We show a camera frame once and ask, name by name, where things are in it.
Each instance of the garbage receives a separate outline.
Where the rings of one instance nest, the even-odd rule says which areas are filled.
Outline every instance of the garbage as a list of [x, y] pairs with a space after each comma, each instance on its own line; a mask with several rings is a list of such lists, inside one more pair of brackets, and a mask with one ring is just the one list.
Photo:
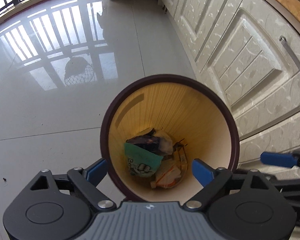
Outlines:
[[170, 188], [176, 185], [181, 177], [181, 170], [173, 159], [163, 161], [155, 173], [155, 181], [150, 183], [151, 188]]
[[188, 169], [184, 146], [180, 142], [174, 145], [172, 159], [162, 161], [155, 173], [155, 181], [151, 181], [151, 188], [172, 188], [179, 184]]
[[172, 140], [164, 131], [149, 129], [144, 134], [133, 137], [126, 143], [134, 144], [142, 149], [159, 156], [171, 155], [173, 153]]
[[173, 145], [163, 130], [148, 128], [126, 140], [124, 152], [130, 174], [143, 178], [153, 177], [151, 188], [172, 188], [187, 171], [188, 163], [181, 142]]
[[130, 174], [148, 178], [159, 168], [163, 156], [156, 155], [131, 143], [124, 144]]

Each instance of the metal screw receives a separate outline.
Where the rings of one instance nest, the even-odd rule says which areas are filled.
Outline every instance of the metal screw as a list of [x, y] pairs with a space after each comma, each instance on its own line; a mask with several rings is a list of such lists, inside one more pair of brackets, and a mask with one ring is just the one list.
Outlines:
[[98, 203], [100, 208], [111, 208], [113, 207], [114, 203], [111, 200], [101, 200]]
[[197, 200], [190, 200], [186, 203], [187, 208], [191, 208], [191, 209], [197, 209], [200, 208], [202, 206], [201, 202], [197, 201]]

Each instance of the glossy floor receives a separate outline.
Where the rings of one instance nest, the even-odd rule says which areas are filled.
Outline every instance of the glossy floor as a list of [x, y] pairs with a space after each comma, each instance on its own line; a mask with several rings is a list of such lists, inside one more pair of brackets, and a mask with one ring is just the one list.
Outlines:
[[[3, 212], [29, 180], [100, 158], [111, 101], [159, 73], [194, 78], [156, 1], [48, 0], [0, 25], [0, 239]], [[109, 178], [99, 188], [123, 198]]]

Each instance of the plastic bag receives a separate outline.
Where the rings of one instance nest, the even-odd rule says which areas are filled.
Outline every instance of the plastic bag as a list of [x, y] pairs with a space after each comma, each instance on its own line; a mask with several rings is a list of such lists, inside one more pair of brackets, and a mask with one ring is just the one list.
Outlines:
[[172, 155], [173, 153], [172, 139], [162, 130], [146, 129], [138, 136], [127, 140], [126, 143], [134, 144], [159, 156]]
[[151, 181], [151, 188], [172, 188], [179, 184], [188, 169], [188, 162], [184, 146], [180, 142], [174, 145], [173, 158], [162, 161], [155, 173], [155, 181]]

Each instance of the trash can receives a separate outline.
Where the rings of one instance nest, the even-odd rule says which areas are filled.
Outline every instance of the trash can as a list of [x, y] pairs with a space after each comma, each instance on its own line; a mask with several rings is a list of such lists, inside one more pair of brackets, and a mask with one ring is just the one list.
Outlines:
[[[129, 173], [124, 143], [149, 127], [165, 131], [174, 142], [187, 142], [189, 168], [174, 188], [151, 189], [145, 178]], [[127, 199], [181, 204], [202, 189], [191, 173], [195, 158], [235, 170], [240, 149], [236, 124], [223, 101], [203, 84], [172, 74], [142, 78], [114, 99], [102, 122], [100, 147], [112, 181]]]

